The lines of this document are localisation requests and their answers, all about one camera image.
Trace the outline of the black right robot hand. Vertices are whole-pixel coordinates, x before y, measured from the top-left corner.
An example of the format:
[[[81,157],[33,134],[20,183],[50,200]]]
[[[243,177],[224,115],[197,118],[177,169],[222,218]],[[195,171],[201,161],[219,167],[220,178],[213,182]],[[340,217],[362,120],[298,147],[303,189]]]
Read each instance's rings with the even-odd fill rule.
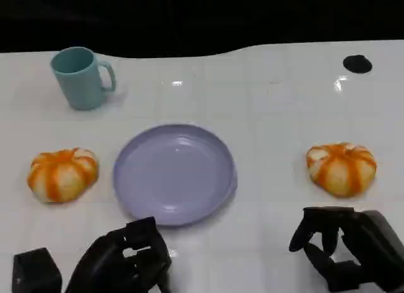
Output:
[[[403,243],[377,210],[312,206],[289,245],[304,250],[330,292],[374,283],[384,292],[403,292]]]

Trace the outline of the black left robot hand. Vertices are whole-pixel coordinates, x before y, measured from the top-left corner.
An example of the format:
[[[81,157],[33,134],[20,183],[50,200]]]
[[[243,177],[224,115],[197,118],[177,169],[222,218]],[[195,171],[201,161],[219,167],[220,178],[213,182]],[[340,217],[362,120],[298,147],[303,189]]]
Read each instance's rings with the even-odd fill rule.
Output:
[[[74,269],[66,292],[170,292],[171,259],[154,217],[96,239]]]

